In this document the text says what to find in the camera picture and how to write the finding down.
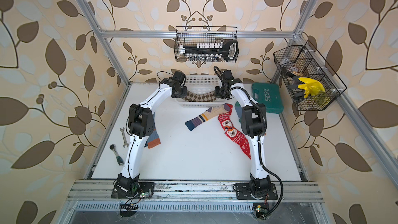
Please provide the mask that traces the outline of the white plastic basket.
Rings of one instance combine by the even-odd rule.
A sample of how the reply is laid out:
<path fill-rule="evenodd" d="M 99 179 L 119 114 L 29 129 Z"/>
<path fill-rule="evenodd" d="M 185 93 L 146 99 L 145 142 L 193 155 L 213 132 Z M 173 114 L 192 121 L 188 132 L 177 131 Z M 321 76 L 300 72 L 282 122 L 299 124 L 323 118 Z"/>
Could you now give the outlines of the white plastic basket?
<path fill-rule="evenodd" d="M 182 107 L 220 107 L 226 103 L 226 99 L 216 98 L 214 90 L 221 86 L 221 81 L 216 75 L 189 75 L 186 77 L 185 86 L 188 95 L 185 98 L 175 99 Z"/>

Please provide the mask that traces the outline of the red bear sock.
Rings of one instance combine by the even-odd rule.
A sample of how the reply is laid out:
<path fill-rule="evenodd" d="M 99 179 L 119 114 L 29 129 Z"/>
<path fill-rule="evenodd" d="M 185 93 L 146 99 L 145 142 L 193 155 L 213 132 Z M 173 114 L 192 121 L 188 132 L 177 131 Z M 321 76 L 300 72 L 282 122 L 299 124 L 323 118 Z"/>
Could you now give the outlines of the red bear sock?
<path fill-rule="evenodd" d="M 223 129 L 226 131 L 230 128 L 233 128 L 233 123 L 230 119 L 230 116 L 232 114 L 233 106 L 231 104 L 224 104 L 224 108 L 227 111 L 226 113 L 220 114 L 218 116 L 218 121 L 220 122 L 221 126 Z"/>
<path fill-rule="evenodd" d="M 240 148 L 241 151 L 249 158 L 251 159 L 251 154 L 250 154 L 250 147 L 249 147 L 249 142 L 247 138 L 240 132 L 238 129 L 230 126 L 225 126 L 225 135 L 233 141 L 235 144 L 237 144 Z"/>

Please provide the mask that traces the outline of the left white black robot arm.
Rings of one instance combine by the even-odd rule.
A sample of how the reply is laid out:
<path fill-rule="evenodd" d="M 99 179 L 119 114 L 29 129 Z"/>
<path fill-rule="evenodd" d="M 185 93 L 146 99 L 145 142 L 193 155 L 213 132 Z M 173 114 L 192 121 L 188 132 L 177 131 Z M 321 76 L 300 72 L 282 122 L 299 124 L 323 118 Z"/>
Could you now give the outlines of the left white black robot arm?
<path fill-rule="evenodd" d="M 172 77 L 161 80 L 159 86 L 147 99 L 139 104 L 132 104 L 129 108 L 126 120 L 127 134 L 130 137 L 129 150 L 115 183 L 116 190 L 128 198 L 140 192 L 138 180 L 141 158 L 145 144 L 155 130 L 153 114 L 167 98 L 184 98 L 188 95 L 185 81 L 184 73 L 175 72 Z"/>

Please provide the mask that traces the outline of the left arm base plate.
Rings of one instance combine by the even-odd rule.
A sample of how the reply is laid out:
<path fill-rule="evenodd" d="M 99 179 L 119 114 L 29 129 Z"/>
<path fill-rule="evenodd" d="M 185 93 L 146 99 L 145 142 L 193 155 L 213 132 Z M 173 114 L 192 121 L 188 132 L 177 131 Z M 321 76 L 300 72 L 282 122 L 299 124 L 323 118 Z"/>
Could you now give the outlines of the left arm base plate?
<path fill-rule="evenodd" d="M 129 186 L 124 186 L 115 181 L 112 190 L 112 199 L 139 199 L 151 198 L 154 193 L 155 183 L 133 182 Z"/>

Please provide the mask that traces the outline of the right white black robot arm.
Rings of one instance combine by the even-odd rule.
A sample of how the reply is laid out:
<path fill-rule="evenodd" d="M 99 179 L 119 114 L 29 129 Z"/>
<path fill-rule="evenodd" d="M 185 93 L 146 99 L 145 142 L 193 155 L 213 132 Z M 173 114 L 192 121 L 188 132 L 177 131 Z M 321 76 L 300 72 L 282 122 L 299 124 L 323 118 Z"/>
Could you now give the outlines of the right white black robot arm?
<path fill-rule="evenodd" d="M 273 192 L 271 178 L 274 176 L 280 185 L 279 199 L 282 199 L 284 186 L 280 177 L 265 166 L 264 138 L 267 129 L 266 107 L 254 100 L 244 88 L 240 79 L 235 79 L 230 70 L 221 71 L 214 66 L 214 72 L 219 77 L 221 85 L 215 88 L 215 96 L 221 99 L 236 99 L 241 110 L 241 130 L 247 137 L 250 155 L 251 171 L 249 189 L 256 199 L 263 199 Z"/>

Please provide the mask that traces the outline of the beige purple striped sock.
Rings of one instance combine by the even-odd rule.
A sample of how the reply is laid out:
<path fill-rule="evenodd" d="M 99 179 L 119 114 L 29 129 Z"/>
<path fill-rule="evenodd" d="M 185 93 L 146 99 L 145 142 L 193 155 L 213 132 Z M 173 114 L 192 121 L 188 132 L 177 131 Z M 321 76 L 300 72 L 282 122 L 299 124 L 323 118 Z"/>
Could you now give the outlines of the beige purple striped sock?
<path fill-rule="evenodd" d="M 231 104 L 223 104 L 221 107 L 210 107 L 205 112 L 201 113 L 197 117 L 188 120 L 185 122 L 185 126 L 189 129 L 189 131 L 194 130 L 199 125 L 209 121 L 214 117 L 218 117 L 221 114 L 229 113 L 232 110 L 233 106 Z"/>

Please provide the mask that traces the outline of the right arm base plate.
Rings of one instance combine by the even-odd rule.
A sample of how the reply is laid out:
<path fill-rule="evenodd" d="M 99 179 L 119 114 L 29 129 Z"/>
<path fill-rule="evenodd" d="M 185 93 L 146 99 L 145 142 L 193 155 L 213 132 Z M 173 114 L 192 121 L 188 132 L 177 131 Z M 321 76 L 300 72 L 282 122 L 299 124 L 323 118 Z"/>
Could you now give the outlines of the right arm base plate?
<path fill-rule="evenodd" d="M 249 183 L 236 183 L 233 185 L 237 200 L 278 200 L 278 193 L 275 184 L 270 188 L 254 190 Z"/>

